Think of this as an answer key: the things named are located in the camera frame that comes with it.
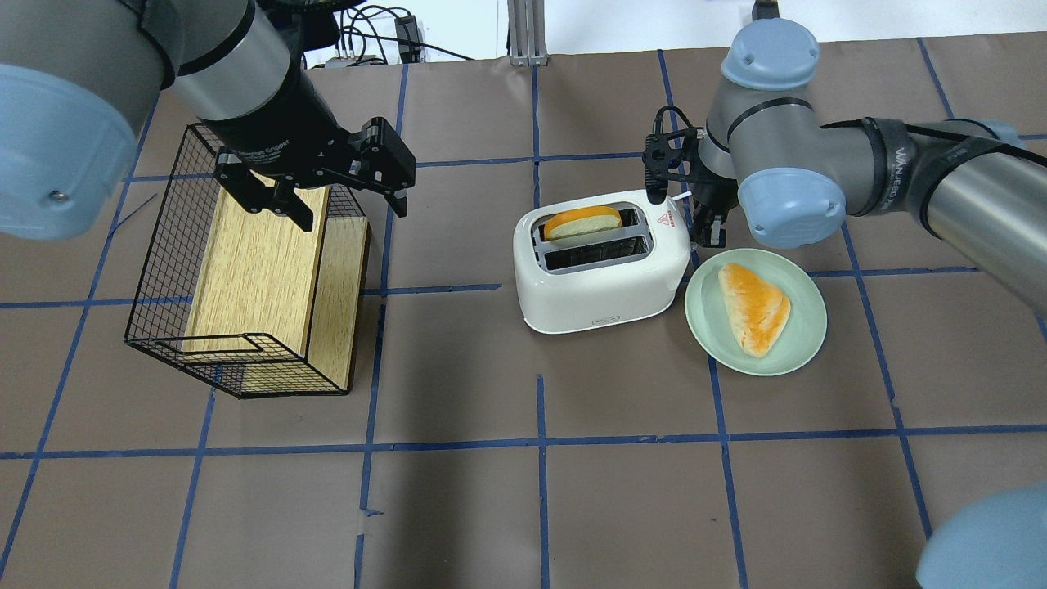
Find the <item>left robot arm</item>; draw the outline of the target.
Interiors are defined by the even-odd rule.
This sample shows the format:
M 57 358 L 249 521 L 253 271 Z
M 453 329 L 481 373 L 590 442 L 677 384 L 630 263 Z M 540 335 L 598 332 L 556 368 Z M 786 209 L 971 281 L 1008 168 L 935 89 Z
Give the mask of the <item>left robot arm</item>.
M 4 234 L 77 237 L 133 167 L 172 88 L 222 144 L 213 178 L 246 212 L 309 232 L 298 190 L 343 184 L 407 216 L 416 158 L 388 120 L 341 128 L 302 68 L 350 1 L 4 1 Z

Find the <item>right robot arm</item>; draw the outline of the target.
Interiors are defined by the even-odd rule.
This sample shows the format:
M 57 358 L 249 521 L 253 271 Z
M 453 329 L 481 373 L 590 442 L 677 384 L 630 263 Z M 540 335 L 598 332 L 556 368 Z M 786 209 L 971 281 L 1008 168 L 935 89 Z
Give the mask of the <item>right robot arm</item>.
M 891 116 L 975 137 L 960 93 L 992 111 L 994 82 L 1022 81 L 1039 33 L 838 43 L 782 19 L 733 48 L 663 50 L 652 105 L 710 129 L 704 169 L 732 194 L 762 169 L 811 169 L 847 216 L 800 249 L 827 332 L 804 368 L 730 369 L 673 329 L 695 359 L 701 447 L 645 457 L 710 466 L 726 500 L 729 582 L 744 588 L 917 588 L 927 540 L 957 511 L 1045 481 L 1045 318 L 1009 288 L 1045 291 L 1045 167 L 985 152 L 906 199 L 952 149 L 901 137 Z

